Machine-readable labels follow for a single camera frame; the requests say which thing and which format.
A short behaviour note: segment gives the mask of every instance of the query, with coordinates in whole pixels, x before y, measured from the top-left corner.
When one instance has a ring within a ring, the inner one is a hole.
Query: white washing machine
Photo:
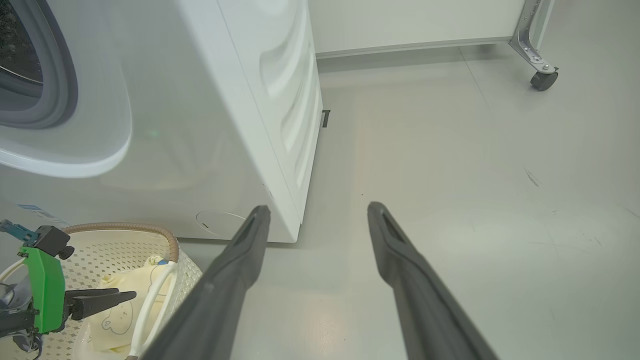
[[[267,204],[269,241],[297,240],[323,109],[306,0],[1,4],[0,218],[229,239]]]

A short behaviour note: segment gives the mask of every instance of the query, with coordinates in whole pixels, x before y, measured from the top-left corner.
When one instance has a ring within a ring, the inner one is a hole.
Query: wheeled cart
[[[539,52],[555,0],[308,0],[318,59],[483,44],[509,44],[546,90],[557,68]]]

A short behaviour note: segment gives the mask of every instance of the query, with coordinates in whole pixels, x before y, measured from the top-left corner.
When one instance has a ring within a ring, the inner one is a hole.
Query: washing machine side panel
[[[189,19],[188,29],[198,44],[202,61],[209,75],[215,79],[225,106],[234,119],[233,125],[274,203],[271,210],[282,217],[291,238],[296,241],[303,212],[299,212],[297,198],[290,192],[287,173],[281,169],[268,122],[264,122],[260,114],[250,86],[251,78],[243,67],[237,44],[228,30],[229,24],[216,1],[178,0],[178,4],[182,16]],[[253,30],[259,36],[259,29]]]
[[[218,0],[302,220],[322,97],[307,0]]]

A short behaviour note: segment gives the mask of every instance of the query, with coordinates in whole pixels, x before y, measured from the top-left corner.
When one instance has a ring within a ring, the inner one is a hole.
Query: white plastic basket
[[[67,260],[61,260],[67,290],[96,288],[107,274],[140,268],[149,256],[159,255],[169,260],[162,274],[149,289],[145,303],[134,328],[130,356],[138,356],[150,343],[157,330],[171,317],[186,295],[202,276],[202,271],[183,253],[174,235],[168,230],[153,225],[132,223],[98,223],[76,225],[64,229],[71,236],[69,245],[76,250]],[[21,261],[0,275],[0,281],[9,278],[20,267]],[[148,310],[169,274],[173,274],[169,293],[146,343],[142,343]],[[44,336],[41,359],[71,360],[74,358],[74,343],[82,321],[67,320],[65,329]],[[15,360],[30,360],[35,354],[20,350],[11,339],[3,339],[0,353]]]

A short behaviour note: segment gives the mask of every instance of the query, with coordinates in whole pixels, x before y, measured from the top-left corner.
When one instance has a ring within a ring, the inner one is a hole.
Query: cream fabric
[[[100,286],[98,286],[100,289],[118,288],[120,292],[135,291],[136,297],[87,318],[91,325],[91,342],[95,351],[113,350],[122,352],[131,344],[133,329],[138,321],[142,303],[147,297],[151,284],[164,268],[164,265],[157,265],[161,260],[163,259],[160,256],[151,256],[141,268],[119,274],[106,275],[100,280]],[[160,289],[159,295],[156,297],[145,325],[144,340],[156,322],[169,290],[169,284],[172,281],[173,275],[169,275],[169,278]]]

